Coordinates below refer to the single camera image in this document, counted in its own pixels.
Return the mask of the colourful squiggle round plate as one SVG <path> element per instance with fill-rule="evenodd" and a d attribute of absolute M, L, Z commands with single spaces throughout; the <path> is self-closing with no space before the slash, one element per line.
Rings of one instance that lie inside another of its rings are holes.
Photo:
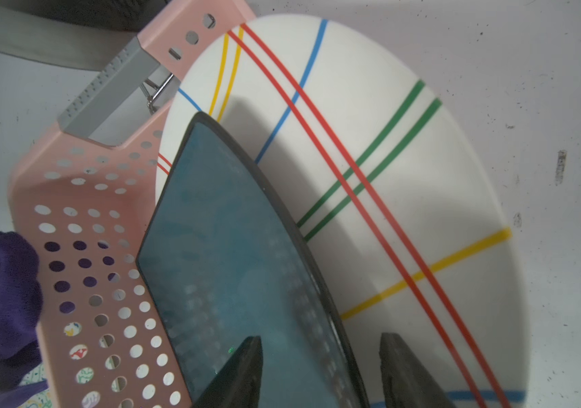
<path fill-rule="evenodd" d="M 64 328 L 64 335 L 67 338 L 73 338 L 79 335 L 82 331 L 82 326 L 78 322 L 71 322 Z M 69 358 L 71 360 L 82 360 L 89 352 L 89 348 L 85 344 L 77 344 L 69 350 Z M 93 380 L 94 370 L 91 367 L 83 367 L 74 376 L 77 384 L 87 384 Z M 20 389 L 35 386 L 40 389 L 39 392 L 33 392 L 28 399 L 20 405 L 20 407 L 53 407 L 50 391 L 47 386 L 47 374 L 44 365 L 40 363 L 33 370 L 28 372 L 19 383 Z M 91 391 L 83 397 L 81 406 L 84 408 L 97 407 L 101 399 L 98 391 Z"/>

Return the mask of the white plate coloured stripes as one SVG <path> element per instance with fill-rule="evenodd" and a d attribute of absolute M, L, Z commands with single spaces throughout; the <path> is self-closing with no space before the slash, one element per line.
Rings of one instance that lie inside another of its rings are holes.
<path fill-rule="evenodd" d="M 192 115 L 212 115 L 306 238 L 373 406 L 384 331 L 457 406 L 523 406 L 523 274 L 488 177 L 440 98 L 378 42 L 310 15 L 229 23 L 199 46 L 156 184 Z"/>

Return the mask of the teal square plate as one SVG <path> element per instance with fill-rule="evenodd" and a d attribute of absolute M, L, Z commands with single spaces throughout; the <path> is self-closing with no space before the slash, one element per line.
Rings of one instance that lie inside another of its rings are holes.
<path fill-rule="evenodd" d="M 365 407 L 342 320 L 289 210 L 236 140 L 190 120 L 137 255 L 193 404 L 259 336 L 258 407 Z"/>

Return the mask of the purple cloth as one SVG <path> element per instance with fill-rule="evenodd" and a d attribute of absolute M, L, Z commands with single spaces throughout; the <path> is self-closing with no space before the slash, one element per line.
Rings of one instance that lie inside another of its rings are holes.
<path fill-rule="evenodd" d="M 23 236 L 0 231 L 0 407 L 18 407 L 47 390 L 47 381 L 24 385 L 42 362 L 36 335 L 43 296 L 39 257 Z"/>

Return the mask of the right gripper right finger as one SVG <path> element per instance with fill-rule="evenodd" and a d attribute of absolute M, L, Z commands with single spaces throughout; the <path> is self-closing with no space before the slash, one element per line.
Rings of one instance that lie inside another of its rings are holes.
<path fill-rule="evenodd" d="M 382 333 L 380 337 L 380 371 L 386 407 L 455 408 L 397 333 Z"/>

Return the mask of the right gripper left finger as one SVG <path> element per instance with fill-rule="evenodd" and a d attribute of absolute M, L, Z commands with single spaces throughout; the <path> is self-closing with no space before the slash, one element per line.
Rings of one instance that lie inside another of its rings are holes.
<path fill-rule="evenodd" d="M 259 336 L 246 338 L 218 372 L 193 408 L 257 408 L 263 349 Z"/>

